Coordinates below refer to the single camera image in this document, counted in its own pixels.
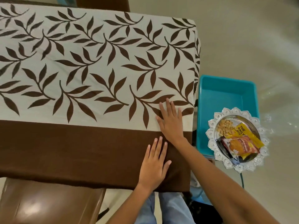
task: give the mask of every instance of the blue jeans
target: blue jeans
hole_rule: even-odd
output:
[[[179,193],[159,193],[163,224],[195,224],[191,212]],[[156,224],[155,194],[143,204],[135,224]]]

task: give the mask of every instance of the person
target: person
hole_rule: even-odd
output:
[[[189,144],[183,136],[181,109],[178,109],[177,113],[174,103],[169,102],[169,99],[166,99],[166,110],[162,103],[159,106],[163,120],[158,116],[156,119],[161,132],[189,163],[191,170],[224,223],[278,223],[240,185]],[[162,148],[162,137],[159,140],[156,138],[152,146],[148,145],[135,190],[107,224],[156,223],[153,191],[164,180],[171,164],[170,160],[164,164],[166,151],[167,142],[163,144]],[[192,215],[180,194],[159,193],[159,199],[164,224],[194,224]]]

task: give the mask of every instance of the beige tile floor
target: beige tile floor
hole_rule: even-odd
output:
[[[55,0],[33,0],[55,3]],[[298,223],[299,2],[298,0],[129,0],[132,12],[194,19],[201,39],[201,74],[256,83],[270,157],[243,174],[246,190],[281,223]],[[239,175],[216,164],[235,181]],[[130,191],[107,190],[111,211]],[[161,223],[161,211],[155,215]]]

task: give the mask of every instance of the tablecloth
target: tablecloth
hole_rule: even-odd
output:
[[[159,102],[183,110],[191,141],[200,41],[192,20],[2,3],[0,174],[134,188]],[[158,191],[189,191],[170,144]]]

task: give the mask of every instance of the person's right hand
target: person's right hand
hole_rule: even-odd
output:
[[[168,98],[166,98],[167,111],[165,111],[161,102],[159,103],[159,106],[164,119],[163,121],[159,116],[156,116],[161,132],[170,143],[175,145],[177,141],[184,138],[182,111],[179,108],[177,114],[173,101],[169,102]]]

